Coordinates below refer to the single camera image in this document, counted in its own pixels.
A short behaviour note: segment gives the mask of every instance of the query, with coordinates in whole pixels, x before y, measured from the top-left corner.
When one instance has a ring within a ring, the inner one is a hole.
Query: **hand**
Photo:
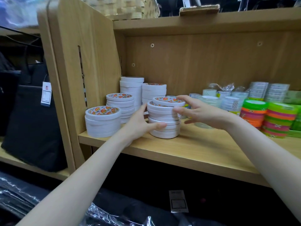
[[[123,135],[126,136],[130,142],[139,137],[143,136],[144,133],[155,130],[155,129],[163,129],[167,126],[165,122],[156,122],[156,123],[146,123],[144,120],[144,111],[146,109],[147,104],[144,104],[138,109],[130,118],[129,122],[120,129]]]
[[[187,95],[177,96],[177,99],[186,101],[192,107],[192,109],[184,107],[175,107],[173,109],[181,115],[192,118],[185,121],[185,124],[202,122],[213,128],[225,129],[233,119],[237,119],[238,117],[233,113],[208,105],[199,99],[191,98]]]

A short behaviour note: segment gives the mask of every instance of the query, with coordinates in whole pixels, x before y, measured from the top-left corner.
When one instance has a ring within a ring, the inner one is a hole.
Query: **forearm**
[[[17,225],[78,225],[127,144],[120,130]]]
[[[301,160],[239,117],[226,131],[301,222]]]

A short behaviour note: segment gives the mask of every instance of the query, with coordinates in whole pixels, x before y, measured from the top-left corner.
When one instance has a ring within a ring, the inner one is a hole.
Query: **wicker basket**
[[[111,20],[157,18],[156,0],[82,0]]]

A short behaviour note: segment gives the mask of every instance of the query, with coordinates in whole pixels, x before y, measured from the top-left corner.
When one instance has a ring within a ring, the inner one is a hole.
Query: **paper label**
[[[42,106],[50,107],[51,94],[52,94],[51,83],[43,82],[42,98],[41,98]]]
[[[171,213],[189,213],[183,190],[169,190],[169,202]]]

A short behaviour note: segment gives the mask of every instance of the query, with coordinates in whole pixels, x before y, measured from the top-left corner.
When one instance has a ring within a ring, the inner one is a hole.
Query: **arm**
[[[174,108],[179,114],[192,117],[185,123],[202,122],[226,130],[301,222],[301,160],[237,115],[186,95],[177,98],[194,108]]]
[[[120,152],[133,140],[166,123],[148,124],[143,113],[146,104],[130,121],[105,142],[80,168],[33,208],[17,226],[77,226],[91,205]]]

